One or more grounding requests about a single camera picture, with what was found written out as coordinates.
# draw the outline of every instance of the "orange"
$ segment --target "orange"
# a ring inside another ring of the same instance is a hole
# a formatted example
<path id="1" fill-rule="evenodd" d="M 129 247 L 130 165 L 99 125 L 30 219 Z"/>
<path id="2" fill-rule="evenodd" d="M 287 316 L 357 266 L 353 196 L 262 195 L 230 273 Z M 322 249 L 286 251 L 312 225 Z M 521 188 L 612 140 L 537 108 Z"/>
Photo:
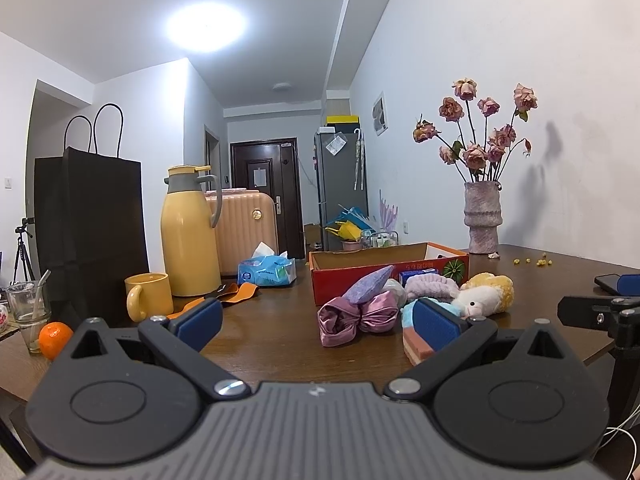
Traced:
<path id="1" fill-rule="evenodd" d="M 42 355 L 49 361 L 53 361 L 73 334 L 73 330 L 58 321 L 43 326 L 38 336 Z"/>

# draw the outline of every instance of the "pink satin scrunchie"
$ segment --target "pink satin scrunchie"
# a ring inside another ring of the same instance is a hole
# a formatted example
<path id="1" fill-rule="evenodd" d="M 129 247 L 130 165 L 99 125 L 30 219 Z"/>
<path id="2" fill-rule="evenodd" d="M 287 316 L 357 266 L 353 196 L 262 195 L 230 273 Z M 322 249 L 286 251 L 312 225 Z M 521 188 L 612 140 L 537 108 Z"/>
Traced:
<path id="1" fill-rule="evenodd" d="M 320 342 L 322 346 L 338 346 L 356 337 L 356 330 L 386 332 L 396 324 L 398 304 L 388 290 L 362 305 L 354 305 L 344 298 L 333 298 L 318 310 Z"/>

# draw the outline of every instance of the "blue gripper pad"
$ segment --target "blue gripper pad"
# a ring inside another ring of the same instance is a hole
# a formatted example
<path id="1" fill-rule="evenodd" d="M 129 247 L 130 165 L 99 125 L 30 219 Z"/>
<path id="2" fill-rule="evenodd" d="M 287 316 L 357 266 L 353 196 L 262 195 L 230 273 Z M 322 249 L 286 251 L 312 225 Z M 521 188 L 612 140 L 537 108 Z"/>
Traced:
<path id="1" fill-rule="evenodd" d="M 414 330 L 434 351 L 460 336 L 468 324 L 428 298 L 414 304 Z"/>
<path id="2" fill-rule="evenodd" d="M 640 274 L 623 274 L 616 288 L 620 296 L 640 296 Z"/>
<path id="3" fill-rule="evenodd" d="M 195 351 L 202 350 L 222 328 L 222 303 L 203 301 L 169 323 L 169 332 Z"/>

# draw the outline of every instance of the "wooden table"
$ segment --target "wooden table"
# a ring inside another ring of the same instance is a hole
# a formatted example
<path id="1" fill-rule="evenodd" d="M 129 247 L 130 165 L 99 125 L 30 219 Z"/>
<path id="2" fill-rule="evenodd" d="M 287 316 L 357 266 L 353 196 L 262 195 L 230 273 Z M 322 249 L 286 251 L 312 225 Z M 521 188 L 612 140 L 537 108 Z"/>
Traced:
<path id="1" fill-rule="evenodd" d="M 526 328 L 546 317 L 587 364 L 610 349 L 606 333 L 560 325 L 556 307 L 565 295 L 603 294 L 593 284 L 597 275 L 633 269 L 553 253 L 547 253 L 552 266 L 537 267 L 542 251 L 500 246 L 499 252 L 500 260 L 471 256 L 470 270 L 513 280 L 514 305 L 495 317 L 501 327 Z M 380 389 L 409 368 L 400 323 L 386 334 L 360 334 L 340 348 L 323 348 L 316 311 L 309 272 L 300 266 L 294 286 L 263 289 L 256 298 L 226 308 L 222 331 L 202 353 L 254 388 L 260 381 L 372 381 Z M 15 399 L 30 398 L 47 366 L 43 357 L 28 355 L 20 334 L 0 342 L 0 390 Z"/>

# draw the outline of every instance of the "door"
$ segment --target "door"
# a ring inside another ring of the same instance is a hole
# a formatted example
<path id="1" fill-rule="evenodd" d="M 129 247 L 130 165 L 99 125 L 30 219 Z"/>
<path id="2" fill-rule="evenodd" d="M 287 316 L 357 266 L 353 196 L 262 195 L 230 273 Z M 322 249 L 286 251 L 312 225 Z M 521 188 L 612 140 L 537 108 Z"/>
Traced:
<path id="1" fill-rule="evenodd" d="M 220 171 L 220 141 L 205 130 L 204 143 L 205 166 L 211 166 L 211 170 L 207 173 L 222 179 Z M 213 182 L 208 181 L 207 191 L 212 191 L 213 189 Z"/>
<path id="2" fill-rule="evenodd" d="M 276 204 L 278 250 L 304 258 L 302 202 L 296 139 L 258 140 L 231 144 L 234 187 L 257 189 Z"/>

